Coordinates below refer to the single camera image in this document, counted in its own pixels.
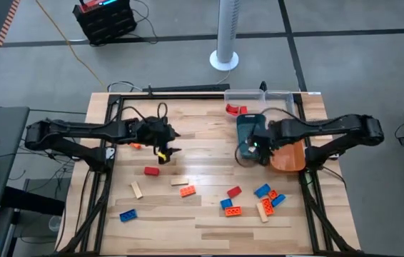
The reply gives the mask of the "red device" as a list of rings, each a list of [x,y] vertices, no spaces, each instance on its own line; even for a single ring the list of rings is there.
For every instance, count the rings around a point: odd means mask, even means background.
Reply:
[[[79,0],[82,12],[90,12],[117,0]]]

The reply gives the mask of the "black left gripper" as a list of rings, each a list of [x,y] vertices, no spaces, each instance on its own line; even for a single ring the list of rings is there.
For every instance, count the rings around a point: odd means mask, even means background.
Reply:
[[[169,148],[168,142],[174,141],[181,135],[172,128],[167,117],[149,116],[146,118],[146,125],[150,133],[148,141],[158,148],[158,152],[166,155],[165,161],[158,157],[158,163],[164,165],[170,162],[172,154],[181,151],[181,148]]]

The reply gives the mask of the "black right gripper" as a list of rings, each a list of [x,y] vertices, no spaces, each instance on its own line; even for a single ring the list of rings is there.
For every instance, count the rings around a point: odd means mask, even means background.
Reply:
[[[250,138],[256,141],[259,145],[258,149],[259,159],[258,163],[262,166],[268,166],[272,156],[273,139],[276,132],[275,124],[268,124],[267,127],[256,124],[250,134]]]

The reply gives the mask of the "teal plastic bin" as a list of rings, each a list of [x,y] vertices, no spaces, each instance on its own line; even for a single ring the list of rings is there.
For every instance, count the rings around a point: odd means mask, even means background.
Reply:
[[[253,153],[248,151],[247,139],[250,139],[250,134],[256,124],[266,127],[266,117],[263,114],[242,114],[236,119],[236,130],[238,137],[238,152],[241,158],[247,160],[259,159],[259,150]]]

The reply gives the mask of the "orange plastic bin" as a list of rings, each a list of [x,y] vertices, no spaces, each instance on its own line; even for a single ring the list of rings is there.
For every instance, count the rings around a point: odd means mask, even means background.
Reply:
[[[273,151],[271,166],[277,171],[297,172],[305,168],[305,143],[300,140]]]

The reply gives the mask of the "white tower fan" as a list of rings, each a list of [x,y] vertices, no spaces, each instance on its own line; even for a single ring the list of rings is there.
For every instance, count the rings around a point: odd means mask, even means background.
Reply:
[[[210,64],[219,71],[231,71],[238,65],[234,50],[240,0],[219,0],[217,47],[210,55]]]

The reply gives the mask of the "clear plastic cup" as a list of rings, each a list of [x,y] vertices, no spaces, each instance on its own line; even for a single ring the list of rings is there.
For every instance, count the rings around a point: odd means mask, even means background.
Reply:
[[[49,229],[52,232],[58,232],[61,226],[62,217],[60,216],[52,216],[49,219]]]

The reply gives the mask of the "black equipment crate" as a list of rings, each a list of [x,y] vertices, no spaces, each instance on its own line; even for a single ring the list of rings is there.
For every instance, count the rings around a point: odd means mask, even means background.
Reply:
[[[117,0],[90,12],[82,12],[80,4],[72,11],[83,33],[92,45],[102,45],[135,30],[130,0]]]

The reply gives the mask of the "dark grey desk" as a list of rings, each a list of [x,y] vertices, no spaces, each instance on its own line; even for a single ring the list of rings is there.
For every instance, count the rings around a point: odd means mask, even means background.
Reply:
[[[28,107],[0,108],[0,203],[29,112]]]

